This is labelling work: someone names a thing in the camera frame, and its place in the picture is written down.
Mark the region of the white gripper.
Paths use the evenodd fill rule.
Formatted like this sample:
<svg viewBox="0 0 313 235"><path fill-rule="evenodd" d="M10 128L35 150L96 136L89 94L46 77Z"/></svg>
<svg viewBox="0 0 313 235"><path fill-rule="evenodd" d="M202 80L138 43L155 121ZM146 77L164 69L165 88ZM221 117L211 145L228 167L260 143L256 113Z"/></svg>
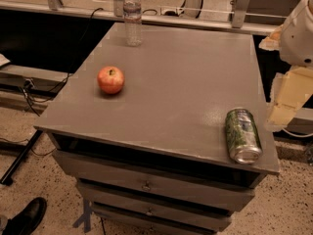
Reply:
<svg viewBox="0 0 313 235"><path fill-rule="evenodd" d="M313 0L300 0L283 26L261 40L258 47L278 51L292 65L277 73L270 91L268 125L288 125L313 95Z"/></svg>

